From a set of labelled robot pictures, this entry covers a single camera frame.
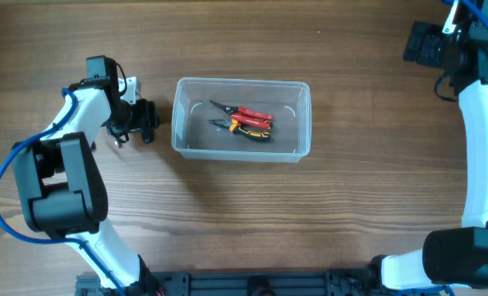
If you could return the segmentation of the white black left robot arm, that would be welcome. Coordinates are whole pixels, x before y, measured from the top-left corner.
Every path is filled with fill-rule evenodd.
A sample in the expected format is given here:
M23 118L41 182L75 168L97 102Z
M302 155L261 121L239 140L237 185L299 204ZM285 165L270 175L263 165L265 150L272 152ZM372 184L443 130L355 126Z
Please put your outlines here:
M66 244L98 276L104 295L161 295L163 286L108 221L108 195L94 160L101 128L121 146L138 133L145 144L159 125L154 103L140 83L106 56L86 60L86 77L62 90L65 101L41 133L17 142L2 167L12 167L28 227L45 238L15 238Z

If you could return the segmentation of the orange black needle-nose pliers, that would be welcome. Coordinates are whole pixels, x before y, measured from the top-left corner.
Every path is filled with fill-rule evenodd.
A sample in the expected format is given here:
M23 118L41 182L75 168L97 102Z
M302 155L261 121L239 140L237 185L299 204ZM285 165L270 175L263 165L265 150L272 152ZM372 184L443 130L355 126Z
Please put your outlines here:
M271 139L268 132L254 132L242 127L237 120L224 120L224 119L210 119L209 123L228 129L231 133L244 136L245 138L258 142L266 142Z

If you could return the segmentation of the red handled snips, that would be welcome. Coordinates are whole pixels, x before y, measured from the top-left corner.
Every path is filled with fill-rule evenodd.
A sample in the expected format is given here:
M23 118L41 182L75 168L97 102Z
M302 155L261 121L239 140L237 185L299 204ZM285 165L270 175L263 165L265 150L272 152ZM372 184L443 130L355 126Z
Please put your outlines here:
M235 119L241 124L264 130L269 130L272 127L273 115L250 110L244 106L225 105L213 100L210 103L223 110L231 119Z

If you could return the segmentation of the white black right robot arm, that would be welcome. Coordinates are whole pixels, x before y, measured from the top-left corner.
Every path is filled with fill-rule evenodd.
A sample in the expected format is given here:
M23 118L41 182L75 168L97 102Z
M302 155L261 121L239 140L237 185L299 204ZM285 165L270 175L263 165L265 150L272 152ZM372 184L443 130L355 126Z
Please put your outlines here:
M436 67L448 81L465 125L467 197L457 229L433 231L421 249L380 256L366 268L366 292L433 294L488 289L488 0L449 2L444 25L417 22L403 58Z

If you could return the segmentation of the black red handled screwdriver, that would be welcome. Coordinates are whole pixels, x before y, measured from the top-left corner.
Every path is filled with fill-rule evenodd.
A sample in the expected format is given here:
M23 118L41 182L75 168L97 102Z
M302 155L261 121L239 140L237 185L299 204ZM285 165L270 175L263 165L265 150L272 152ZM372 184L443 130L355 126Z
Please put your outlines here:
M152 131L145 131L141 133L141 138L145 144L150 144L154 141L154 133Z

